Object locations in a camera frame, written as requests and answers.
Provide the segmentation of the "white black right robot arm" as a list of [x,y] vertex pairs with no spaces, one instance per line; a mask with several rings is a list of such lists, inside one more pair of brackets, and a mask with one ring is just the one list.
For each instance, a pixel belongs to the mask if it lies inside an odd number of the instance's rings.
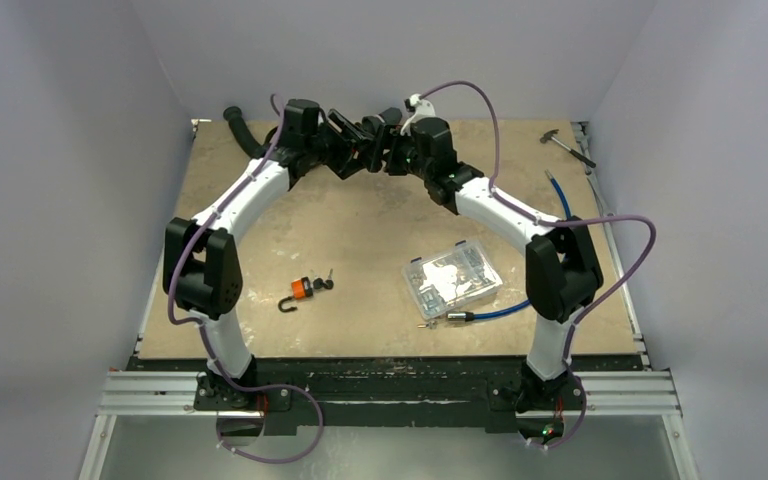
[[548,405],[572,378],[573,325],[604,283],[588,228],[543,220],[496,190],[480,170],[458,160],[450,126],[439,117],[407,123],[393,112],[366,117],[359,127],[367,138],[357,157],[370,171],[420,178],[434,203],[484,224],[523,255],[526,297],[537,317],[519,395],[533,406]]

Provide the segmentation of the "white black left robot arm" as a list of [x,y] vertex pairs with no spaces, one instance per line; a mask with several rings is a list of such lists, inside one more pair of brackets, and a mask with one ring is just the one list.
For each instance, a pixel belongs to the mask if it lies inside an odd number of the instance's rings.
[[162,286],[168,321],[195,327],[207,376],[232,408],[247,408],[270,389],[257,380],[257,361],[236,314],[243,288],[238,241],[314,167],[326,165],[344,177],[363,169],[362,156],[400,121],[397,109],[352,122],[316,102],[292,99],[279,108],[265,142],[242,143],[250,162],[238,179],[196,216],[167,224]]

